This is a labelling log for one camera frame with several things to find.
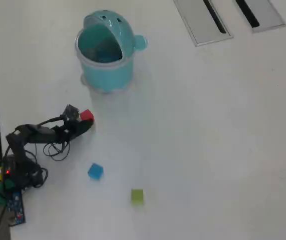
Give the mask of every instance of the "teal container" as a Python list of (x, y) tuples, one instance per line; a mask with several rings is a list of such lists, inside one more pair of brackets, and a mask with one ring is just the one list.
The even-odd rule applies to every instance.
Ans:
[(123, 89), (133, 78), (135, 51), (146, 47), (147, 40), (134, 35), (119, 14), (100, 10), (88, 15), (75, 40), (83, 81), (104, 93)]

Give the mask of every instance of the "white table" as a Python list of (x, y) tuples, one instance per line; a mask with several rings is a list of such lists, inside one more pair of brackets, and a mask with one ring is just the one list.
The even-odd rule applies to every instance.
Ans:
[[(286, 240), (286, 27), (253, 35), (231, 0), (213, 2), (234, 38), (194, 47), (172, 0), (0, 0), (3, 149), (67, 104), (96, 118), (64, 162), (39, 147), (49, 177), (24, 195), (13, 240)], [(74, 39), (98, 9), (149, 40), (117, 94), (80, 82)]]

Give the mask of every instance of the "green cube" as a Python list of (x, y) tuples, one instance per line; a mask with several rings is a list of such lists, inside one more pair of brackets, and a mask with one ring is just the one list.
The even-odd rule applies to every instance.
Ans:
[(144, 193), (142, 189), (132, 189), (131, 199), (133, 205), (144, 205)]

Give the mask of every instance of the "metal vent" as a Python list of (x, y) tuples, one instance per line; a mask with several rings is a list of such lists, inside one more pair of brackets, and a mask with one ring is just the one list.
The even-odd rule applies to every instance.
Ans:
[(286, 26), (269, 0), (235, 0), (235, 2), (254, 33)]
[(232, 38), (210, 0), (174, 0), (195, 46)]

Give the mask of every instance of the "container lid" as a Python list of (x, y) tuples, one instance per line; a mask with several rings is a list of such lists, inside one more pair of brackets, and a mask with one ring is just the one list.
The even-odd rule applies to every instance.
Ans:
[(84, 29), (97, 24), (103, 24), (111, 31), (122, 50), (124, 60), (132, 56), (135, 37), (130, 25), (121, 15), (113, 11), (99, 10), (84, 18)]

